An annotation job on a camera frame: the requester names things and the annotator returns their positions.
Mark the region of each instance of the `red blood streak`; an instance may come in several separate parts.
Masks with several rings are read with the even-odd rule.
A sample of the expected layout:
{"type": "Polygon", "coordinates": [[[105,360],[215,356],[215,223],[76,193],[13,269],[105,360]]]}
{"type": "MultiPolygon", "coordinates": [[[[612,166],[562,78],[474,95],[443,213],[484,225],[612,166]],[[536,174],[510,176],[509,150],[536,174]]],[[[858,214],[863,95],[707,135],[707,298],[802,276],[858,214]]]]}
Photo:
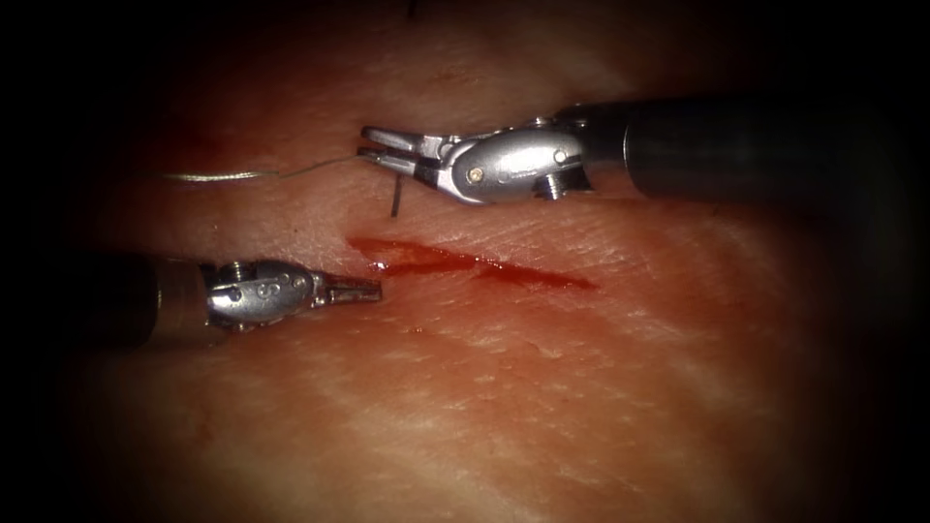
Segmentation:
{"type": "Polygon", "coordinates": [[[411,241],[376,238],[347,238],[346,241],[372,261],[370,264],[372,270],[386,276],[477,270],[476,278],[488,278],[518,285],[536,284],[561,289],[575,287],[585,290],[597,288],[591,282],[580,278],[478,256],[453,253],[411,241]]]}

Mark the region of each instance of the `blood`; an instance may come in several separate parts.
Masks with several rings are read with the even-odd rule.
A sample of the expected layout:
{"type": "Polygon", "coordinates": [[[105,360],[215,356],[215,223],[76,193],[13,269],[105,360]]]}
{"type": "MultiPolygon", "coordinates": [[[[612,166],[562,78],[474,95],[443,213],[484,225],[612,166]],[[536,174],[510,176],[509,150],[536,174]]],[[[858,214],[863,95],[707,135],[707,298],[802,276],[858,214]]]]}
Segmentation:
{"type": "Polygon", "coordinates": [[[476,270],[476,278],[491,279],[523,286],[542,285],[557,289],[596,289],[591,282],[545,272],[511,263],[454,253],[445,249],[420,245],[412,241],[383,240],[377,238],[346,238],[351,247],[371,260],[372,270],[385,276],[406,274],[435,274],[476,270]]]}

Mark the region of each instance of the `screw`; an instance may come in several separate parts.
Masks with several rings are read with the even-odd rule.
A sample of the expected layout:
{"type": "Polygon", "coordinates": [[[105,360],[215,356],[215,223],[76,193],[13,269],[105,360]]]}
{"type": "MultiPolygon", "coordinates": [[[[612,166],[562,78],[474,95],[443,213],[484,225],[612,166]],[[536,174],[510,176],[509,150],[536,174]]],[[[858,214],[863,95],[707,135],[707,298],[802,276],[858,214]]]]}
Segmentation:
{"type": "Polygon", "coordinates": [[[471,168],[468,169],[468,173],[465,175],[469,183],[478,183],[484,180],[484,171],[481,168],[471,168]]]}

